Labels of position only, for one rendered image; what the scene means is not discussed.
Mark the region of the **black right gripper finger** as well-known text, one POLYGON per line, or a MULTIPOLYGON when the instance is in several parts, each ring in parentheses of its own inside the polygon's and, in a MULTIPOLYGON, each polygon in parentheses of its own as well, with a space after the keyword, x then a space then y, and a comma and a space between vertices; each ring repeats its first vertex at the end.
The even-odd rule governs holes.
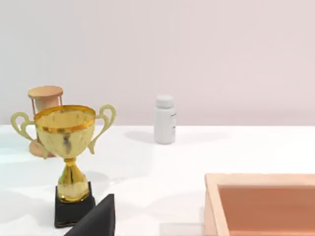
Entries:
POLYGON ((108 194, 64 236, 115 236, 115 195, 108 194))

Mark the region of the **gold trophy with black base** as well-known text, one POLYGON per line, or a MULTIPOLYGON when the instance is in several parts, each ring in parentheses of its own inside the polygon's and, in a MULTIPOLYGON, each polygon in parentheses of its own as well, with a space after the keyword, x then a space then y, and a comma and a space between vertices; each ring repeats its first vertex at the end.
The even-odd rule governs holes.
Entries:
POLYGON ((94 109, 83 105, 60 105, 42 110, 30 120, 24 112, 11 117, 14 130, 32 140, 26 128, 34 125, 38 140, 33 142, 47 158, 51 153, 61 157, 65 166, 55 191, 55 228, 71 227, 95 207, 90 181, 76 165, 76 158, 89 149, 94 154, 99 135, 94 136, 95 121, 102 119, 102 135, 114 122, 116 109, 109 104, 94 109))

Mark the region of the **white bottle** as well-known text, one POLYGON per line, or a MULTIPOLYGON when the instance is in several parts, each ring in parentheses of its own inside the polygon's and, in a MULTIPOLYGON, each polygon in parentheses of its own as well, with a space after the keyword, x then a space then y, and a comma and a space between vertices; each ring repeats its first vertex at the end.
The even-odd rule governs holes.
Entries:
POLYGON ((175 142, 176 109, 170 95, 159 95, 155 103, 154 140, 159 144, 175 142))

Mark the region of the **wooden hourglass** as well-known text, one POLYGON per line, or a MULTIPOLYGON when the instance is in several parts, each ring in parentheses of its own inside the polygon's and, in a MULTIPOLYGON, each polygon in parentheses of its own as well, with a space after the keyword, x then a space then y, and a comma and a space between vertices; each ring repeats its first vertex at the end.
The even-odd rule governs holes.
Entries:
POLYGON ((30 89, 28 97, 31 99, 33 114, 62 105, 62 95, 63 88, 59 86, 40 86, 30 89))

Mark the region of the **shallow salmon-coloured box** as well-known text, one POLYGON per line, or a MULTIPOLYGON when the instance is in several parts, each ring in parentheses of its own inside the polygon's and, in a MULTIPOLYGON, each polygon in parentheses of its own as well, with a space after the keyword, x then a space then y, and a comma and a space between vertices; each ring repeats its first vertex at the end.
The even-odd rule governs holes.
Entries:
POLYGON ((315 174, 205 175, 203 236, 315 236, 315 174))

